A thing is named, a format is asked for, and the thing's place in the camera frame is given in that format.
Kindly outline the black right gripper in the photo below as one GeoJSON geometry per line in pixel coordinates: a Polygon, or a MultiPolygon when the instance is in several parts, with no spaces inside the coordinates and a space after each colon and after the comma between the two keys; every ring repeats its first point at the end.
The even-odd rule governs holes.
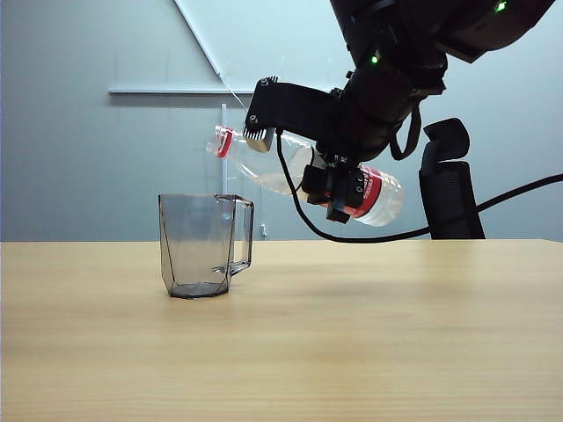
{"type": "MultiPolygon", "coordinates": [[[[420,102],[445,90],[445,68],[394,69],[365,65],[353,72],[341,94],[332,102],[327,133],[318,147],[329,154],[359,163],[391,150],[393,159],[409,157],[420,137],[420,102]]],[[[347,223],[347,176],[340,164],[330,170],[308,164],[301,189],[312,205],[326,205],[326,219],[347,223]]]]}

